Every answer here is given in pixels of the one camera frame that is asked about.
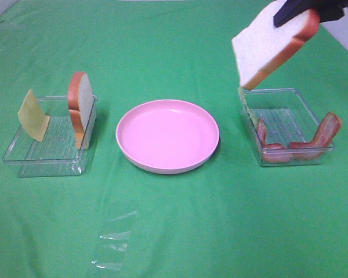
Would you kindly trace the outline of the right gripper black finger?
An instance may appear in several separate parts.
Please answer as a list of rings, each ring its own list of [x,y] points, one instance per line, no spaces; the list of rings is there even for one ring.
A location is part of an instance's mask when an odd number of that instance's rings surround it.
[[[297,15],[315,8],[314,0],[287,0],[273,17],[274,26],[281,27]]]
[[[344,13],[345,2],[340,0],[317,1],[315,9],[320,15],[320,22],[337,21],[341,19]]]

